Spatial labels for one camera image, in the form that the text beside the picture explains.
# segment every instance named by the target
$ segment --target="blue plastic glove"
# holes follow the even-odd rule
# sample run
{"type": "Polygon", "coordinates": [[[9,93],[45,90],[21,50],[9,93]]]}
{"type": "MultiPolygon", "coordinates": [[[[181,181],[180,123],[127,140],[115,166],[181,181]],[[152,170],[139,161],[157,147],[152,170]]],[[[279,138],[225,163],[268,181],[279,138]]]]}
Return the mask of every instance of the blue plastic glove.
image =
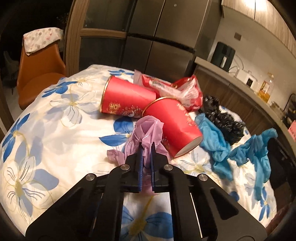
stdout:
{"type": "Polygon", "coordinates": [[[200,147],[210,153],[214,160],[213,171],[221,179],[233,180],[232,169],[227,161],[230,145],[224,140],[222,132],[208,119],[204,113],[195,117],[195,122],[202,132],[203,141],[200,147]]]}
{"type": "Polygon", "coordinates": [[[271,173],[267,143],[272,137],[278,137],[274,128],[263,131],[259,136],[253,135],[245,144],[233,149],[227,156],[227,158],[236,161],[238,166],[245,164],[248,160],[254,164],[256,171],[254,193],[257,201],[261,200],[263,183],[268,181],[271,173]]]}

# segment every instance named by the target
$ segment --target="kitchen counter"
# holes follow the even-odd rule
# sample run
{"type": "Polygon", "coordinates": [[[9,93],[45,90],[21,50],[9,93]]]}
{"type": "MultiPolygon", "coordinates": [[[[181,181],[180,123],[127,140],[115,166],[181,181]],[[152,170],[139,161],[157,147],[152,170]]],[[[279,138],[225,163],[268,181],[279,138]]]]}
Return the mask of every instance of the kitchen counter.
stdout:
{"type": "Polygon", "coordinates": [[[206,74],[212,76],[213,78],[217,79],[218,81],[222,82],[223,84],[234,90],[244,99],[246,99],[246,101],[252,103],[252,105],[258,111],[260,111],[262,115],[274,122],[282,131],[283,135],[291,146],[294,156],[296,156],[296,143],[288,132],[287,127],[276,115],[276,113],[265,102],[263,102],[249,87],[247,87],[239,79],[231,76],[226,71],[204,59],[196,57],[195,63],[197,64],[198,71],[205,72],[206,74]]]}

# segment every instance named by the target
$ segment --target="chair seat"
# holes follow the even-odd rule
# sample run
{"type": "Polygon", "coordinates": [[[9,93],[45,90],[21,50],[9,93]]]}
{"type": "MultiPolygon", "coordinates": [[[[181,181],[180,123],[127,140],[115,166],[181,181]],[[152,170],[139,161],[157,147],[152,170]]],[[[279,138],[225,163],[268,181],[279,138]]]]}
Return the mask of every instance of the chair seat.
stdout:
{"type": "Polygon", "coordinates": [[[63,77],[65,76],[62,74],[47,73],[31,79],[19,92],[20,108],[27,108],[44,89],[57,84],[63,77]]]}

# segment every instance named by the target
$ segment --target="bottle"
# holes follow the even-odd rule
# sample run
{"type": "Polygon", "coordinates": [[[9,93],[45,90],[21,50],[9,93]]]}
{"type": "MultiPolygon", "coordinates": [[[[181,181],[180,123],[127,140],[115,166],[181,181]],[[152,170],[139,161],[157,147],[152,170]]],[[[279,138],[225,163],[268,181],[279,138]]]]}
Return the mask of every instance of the bottle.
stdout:
{"type": "Polygon", "coordinates": [[[272,73],[267,73],[268,77],[263,81],[261,88],[258,92],[258,96],[267,103],[269,97],[274,89],[274,75],[272,73]]]}

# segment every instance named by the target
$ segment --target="silver screw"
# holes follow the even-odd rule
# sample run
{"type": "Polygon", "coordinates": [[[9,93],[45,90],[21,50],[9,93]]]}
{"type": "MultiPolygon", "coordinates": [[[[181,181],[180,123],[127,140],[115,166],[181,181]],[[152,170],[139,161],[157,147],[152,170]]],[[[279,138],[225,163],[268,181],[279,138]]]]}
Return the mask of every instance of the silver screw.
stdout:
{"type": "Polygon", "coordinates": [[[167,170],[167,171],[171,171],[171,170],[173,169],[173,166],[170,165],[170,164],[166,164],[166,165],[163,166],[163,168],[164,168],[165,170],[167,170]]]}
{"type": "Polygon", "coordinates": [[[129,166],[128,164],[122,164],[122,165],[120,166],[120,169],[121,169],[121,170],[124,170],[124,171],[127,171],[129,168],[130,168],[130,166],[129,166]]]}
{"type": "Polygon", "coordinates": [[[92,181],[95,177],[96,177],[96,176],[95,176],[94,174],[90,173],[90,174],[87,174],[85,178],[86,178],[88,181],[92,181]]]}
{"type": "Polygon", "coordinates": [[[206,181],[207,180],[207,175],[206,174],[201,174],[198,176],[198,178],[201,180],[201,181],[206,181]]]}

